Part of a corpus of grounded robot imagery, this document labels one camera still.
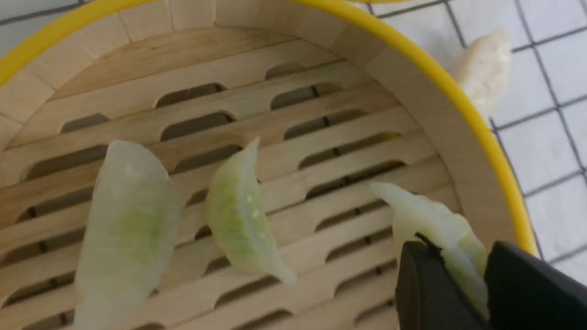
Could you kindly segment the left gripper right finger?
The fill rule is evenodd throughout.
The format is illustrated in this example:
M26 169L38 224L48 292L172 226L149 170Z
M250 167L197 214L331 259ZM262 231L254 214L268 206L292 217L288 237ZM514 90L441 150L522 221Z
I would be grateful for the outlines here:
M495 242L486 274L495 330L584 330L585 285L510 242Z

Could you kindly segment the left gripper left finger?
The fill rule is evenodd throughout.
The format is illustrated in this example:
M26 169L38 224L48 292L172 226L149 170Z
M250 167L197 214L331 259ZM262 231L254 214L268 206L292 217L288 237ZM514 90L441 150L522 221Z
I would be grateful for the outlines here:
M440 247L420 233L400 257L396 310L400 330L490 330L446 270Z

